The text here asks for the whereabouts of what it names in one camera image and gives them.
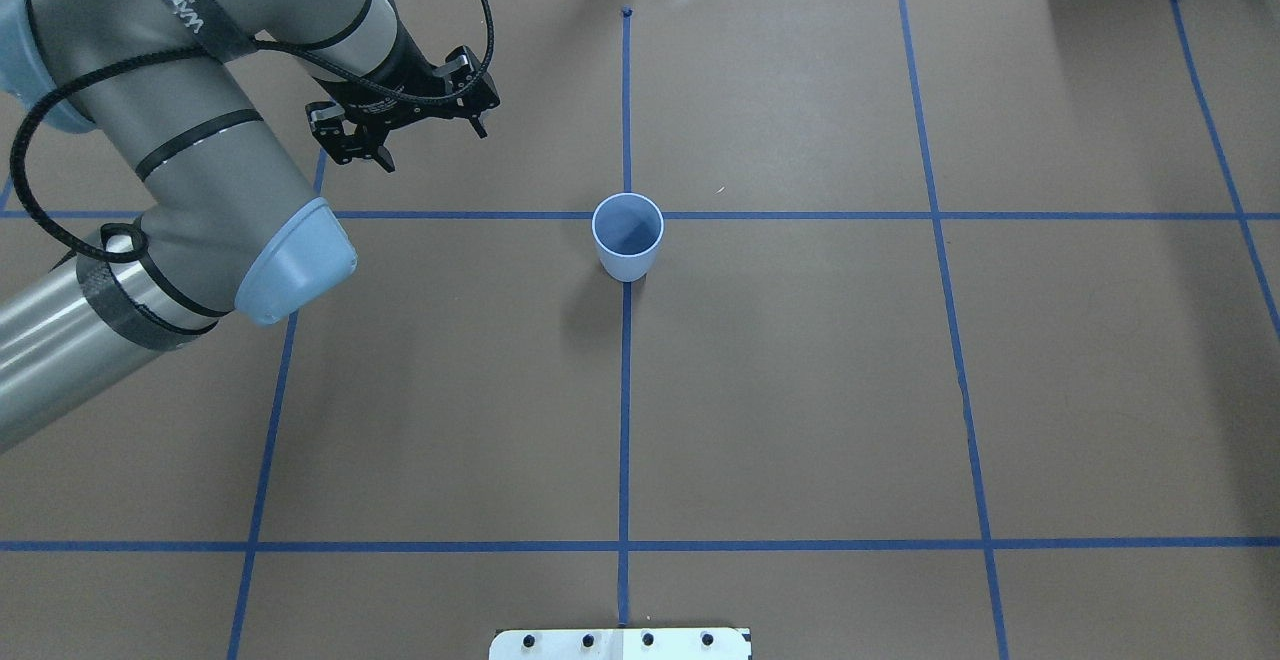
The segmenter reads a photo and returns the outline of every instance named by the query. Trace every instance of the cup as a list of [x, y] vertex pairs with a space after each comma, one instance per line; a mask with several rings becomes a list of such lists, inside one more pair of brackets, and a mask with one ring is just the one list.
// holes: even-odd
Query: cup
[[636, 281], [653, 267], [666, 226], [662, 210], [636, 192], [604, 198], [591, 214], [595, 253], [617, 281]]

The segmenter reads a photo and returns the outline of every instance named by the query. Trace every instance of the black cable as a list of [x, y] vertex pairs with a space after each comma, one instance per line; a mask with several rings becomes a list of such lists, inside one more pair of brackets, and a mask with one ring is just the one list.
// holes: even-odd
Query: black cable
[[36, 105], [32, 105], [31, 113], [27, 113], [27, 118], [23, 118], [22, 124], [18, 125], [18, 133], [14, 136], [13, 146], [9, 148], [9, 177], [13, 178], [13, 192], [18, 196], [22, 208], [27, 210], [27, 215], [41, 226], [41, 230], [49, 233], [54, 240], [61, 242], [68, 249], [73, 249], [79, 255], [87, 255], [95, 260], [101, 260], [105, 263], [132, 263], [147, 253], [147, 237], [142, 232], [131, 233], [133, 235], [133, 249], [127, 251], [127, 253], [110, 253], [108, 249], [100, 249], [88, 244], [88, 242], [83, 242], [74, 233], [68, 232], [67, 228], [54, 221], [45, 212], [45, 208], [41, 208], [36, 201], [36, 196], [31, 192], [31, 182], [27, 180], [27, 150], [31, 148], [31, 139], [36, 136], [36, 128], [40, 127], [40, 123], [54, 109], [54, 105], [60, 104], [72, 95], [87, 90], [87, 87], [99, 82], [110, 81], [115, 75], [136, 72], [138, 68], [156, 67], [161, 63], [174, 63], [192, 58], [209, 58], [209, 52], [198, 45], [192, 45], [188, 49], [161, 50], [120, 60], [119, 63], [110, 64], [110, 67], [99, 68], [96, 72], [84, 73], [77, 77], [76, 81], [56, 87], [46, 93], [44, 98], [37, 100]]
[[[294, 55], [294, 58], [302, 58], [307, 60], [307, 63], [312, 63], [315, 67], [325, 69], [325, 72], [332, 72], [334, 75], [342, 77], [343, 81], [348, 81], [365, 87], [365, 90], [378, 92], [380, 96], [384, 96], [384, 98], [399, 100], [403, 104], [412, 105], [452, 104], [453, 100], [461, 98], [461, 96], [470, 92], [471, 88], [481, 81], [485, 73], [489, 72], [489, 63], [493, 60], [493, 9], [489, 8], [489, 0], [480, 0], [480, 8], [484, 10], [485, 22], [484, 59], [481, 59], [479, 67], [475, 68], [470, 81], [465, 82], [460, 90], [454, 90], [448, 95], [406, 95], [404, 92], [390, 90], [390, 87], [379, 86], [376, 82], [366, 81], [366, 78], [356, 75], [353, 72], [348, 72], [347, 68], [338, 67], [338, 64], [329, 61], [325, 58], [320, 58], [320, 55], [305, 50], [301, 45], [293, 45], [292, 42], [253, 40], [253, 46], [259, 50], [275, 50]], [[27, 151], [31, 148], [32, 137], [36, 136], [36, 128], [40, 127], [40, 123], [44, 122], [45, 116], [51, 113], [55, 105], [60, 104], [63, 100], [68, 100], [72, 95], [81, 92], [82, 90], [87, 90], [99, 82], [110, 81], [110, 78], [116, 75], [124, 75], [127, 72], [136, 72], [136, 69], [140, 68], [156, 67], [157, 64], [193, 58], [209, 58], [209, 52], [198, 45], [192, 45], [187, 46], [187, 49], [160, 50], [156, 52], [137, 55], [137, 58], [128, 58], [111, 63], [110, 67], [99, 68], [96, 72], [87, 72], [70, 82], [55, 87], [55, 90], [47, 92], [44, 98], [37, 100], [36, 105], [32, 105], [27, 116], [23, 118], [22, 124], [18, 125], [13, 146], [9, 148], [9, 174], [13, 178], [14, 194], [18, 196], [22, 208], [26, 210], [32, 221], [36, 221], [36, 224], [41, 226], [41, 230], [49, 233], [54, 240], [61, 242], [61, 244], [67, 246], [68, 249], [73, 249], [74, 253], [86, 255], [88, 258], [100, 260], [100, 262], [105, 263], [132, 263], [134, 260], [141, 260], [146, 256], [147, 237], [145, 233], [138, 230], [137, 226], [120, 226], [116, 230], [131, 237], [133, 240], [133, 249], [128, 249], [125, 253], [111, 253], [109, 249], [100, 249], [100, 247], [83, 242], [79, 237], [74, 235], [74, 233], [68, 232], [67, 228], [60, 226], [60, 224], [54, 221], [54, 219], [45, 212], [45, 208], [42, 208], [36, 200], [36, 194], [31, 191], [31, 182], [27, 177]]]

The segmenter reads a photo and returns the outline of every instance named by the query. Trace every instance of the metal bracket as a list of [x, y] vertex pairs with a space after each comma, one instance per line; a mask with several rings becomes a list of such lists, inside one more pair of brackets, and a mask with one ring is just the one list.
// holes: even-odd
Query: metal bracket
[[507, 631], [489, 660], [751, 660], [746, 628]]

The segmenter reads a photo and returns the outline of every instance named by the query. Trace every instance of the grid line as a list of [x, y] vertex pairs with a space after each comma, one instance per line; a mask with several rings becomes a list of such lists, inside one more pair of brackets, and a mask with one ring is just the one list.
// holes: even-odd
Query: grid line
[[[142, 210], [49, 210], [50, 217], [123, 219]], [[357, 221], [589, 221], [590, 210], [334, 210]], [[938, 210], [947, 223], [1252, 223], [1280, 221], [1280, 214], [1094, 212], [1085, 210]], [[664, 210], [667, 221], [931, 221], [929, 210]], [[4, 210], [0, 219], [28, 219], [23, 210]]]
[[[1147, 536], [1147, 537], [1006, 537], [936, 540], [631, 540], [628, 553], [937, 553], [982, 551], [987, 547], [1025, 550], [1158, 550], [1277, 547], [1280, 536]], [[136, 540], [10, 540], [0, 553], [243, 553], [248, 542]], [[476, 554], [617, 553], [614, 540], [530, 541], [261, 541], [255, 551], [270, 554]]]
[[[631, 192], [631, 5], [622, 5], [622, 192]], [[631, 283], [622, 283], [618, 394], [618, 625], [631, 620]]]
[[978, 432], [973, 422], [973, 402], [969, 397], [969, 377], [964, 365], [964, 345], [960, 343], [960, 322], [956, 318], [955, 292], [951, 288], [951, 267], [947, 262], [946, 237], [942, 230], [942, 214], [938, 206], [938, 187], [933, 178], [933, 157], [929, 153], [929, 132], [924, 122], [924, 100], [920, 96], [920, 77], [915, 64], [915, 49], [911, 42], [911, 19], [906, 0], [897, 0], [902, 17], [902, 42], [906, 49], [906, 69], [911, 82], [911, 101], [915, 105], [915, 130], [920, 141], [920, 160], [924, 165], [924, 185], [929, 196], [929, 214], [933, 221], [933, 246], [938, 255], [938, 271], [942, 276], [942, 297], [947, 310], [947, 330], [951, 333], [951, 356], [955, 359], [956, 384], [960, 386], [960, 405], [964, 413], [965, 435], [969, 445], [969, 472], [973, 476], [973, 495], [978, 505], [978, 530], [982, 533], [983, 560], [987, 565], [987, 591], [991, 596], [991, 615], [995, 623], [996, 648], [1001, 660], [1009, 660], [1009, 638], [1005, 632], [1005, 610], [1000, 596], [1000, 576], [996, 568], [996, 551], [991, 545], [991, 519], [987, 514], [987, 491], [982, 481], [982, 458], [978, 452]]
[[244, 568], [241, 572], [239, 592], [236, 595], [236, 613], [232, 615], [230, 640], [227, 643], [227, 660], [239, 655], [241, 632], [244, 628], [244, 613], [248, 609], [248, 591], [253, 582], [253, 563], [257, 559], [257, 540], [262, 528], [262, 510], [266, 505], [266, 489], [271, 478], [271, 460], [275, 455], [275, 436], [280, 427], [280, 411], [284, 405], [284, 390], [289, 382], [289, 365], [293, 359], [293, 338], [298, 329], [298, 313], [289, 315], [284, 331], [284, 347], [280, 350], [280, 368], [275, 376], [275, 397], [271, 400], [271, 418], [266, 426], [266, 441], [262, 446], [262, 467], [257, 475], [257, 492], [253, 498], [253, 514], [250, 519], [248, 541], [244, 549]]
[[315, 194], [320, 194], [320, 191], [324, 191], [324, 171], [328, 164], [329, 164], [329, 153], [325, 153], [324, 150], [320, 150], [319, 153], [316, 153], [315, 178], [314, 180], [311, 180], [311, 191], [315, 191]]
[[631, 192], [631, 5], [622, 5], [622, 192]]
[[1231, 196], [1231, 206], [1235, 208], [1235, 217], [1240, 224], [1240, 235], [1244, 237], [1244, 247], [1249, 251], [1249, 260], [1253, 263], [1253, 272], [1258, 278], [1258, 287], [1262, 290], [1262, 301], [1271, 315], [1271, 327], [1275, 329], [1276, 338], [1280, 338], [1280, 312], [1276, 312], [1276, 301], [1271, 295], [1271, 285], [1267, 283], [1266, 269], [1262, 267], [1262, 258], [1257, 246], [1253, 244], [1253, 232], [1249, 230], [1248, 217], [1244, 215], [1244, 203], [1240, 200], [1240, 191], [1235, 187], [1235, 178], [1231, 177], [1231, 165], [1226, 162], [1226, 151], [1222, 148], [1222, 139], [1217, 136], [1217, 123], [1208, 109], [1208, 100], [1204, 96], [1204, 87], [1199, 81], [1199, 72], [1196, 69], [1196, 58], [1192, 55], [1190, 40], [1187, 37], [1187, 26], [1183, 22], [1181, 0], [1169, 0], [1169, 6], [1174, 13], [1174, 24], [1178, 28], [1178, 41], [1183, 46], [1183, 59], [1187, 61], [1187, 74], [1192, 81], [1192, 90], [1196, 91], [1196, 101], [1199, 104], [1201, 114], [1204, 116], [1204, 127], [1210, 139], [1213, 142], [1213, 153], [1217, 155], [1217, 165], [1222, 171], [1222, 180], [1226, 182], [1226, 191]]

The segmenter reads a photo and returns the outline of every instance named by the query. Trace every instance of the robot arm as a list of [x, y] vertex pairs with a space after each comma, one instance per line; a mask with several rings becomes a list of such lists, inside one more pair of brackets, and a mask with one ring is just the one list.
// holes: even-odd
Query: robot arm
[[[274, 40], [255, 40], [260, 31]], [[483, 136], [480, 116], [498, 105], [484, 60], [458, 49], [431, 67], [392, 0], [0, 0], [0, 87], [36, 106], [17, 148], [41, 113], [61, 130], [100, 128], [156, 200], [132, 226], [60, 237], [77, 258], [0, 304], [0, 452], [223, 315], [278, 322], [353, 272], [346, 232], [225, 60], [300, 55], [333, 97], [307, 110], [338, 162], [392, 169], [390, 130], [460, 116]], [[50, 91], [77, 81], [82, 91], [50, 105]], [[14, 192], [59, 232], [41, 217], [20, 155]]]

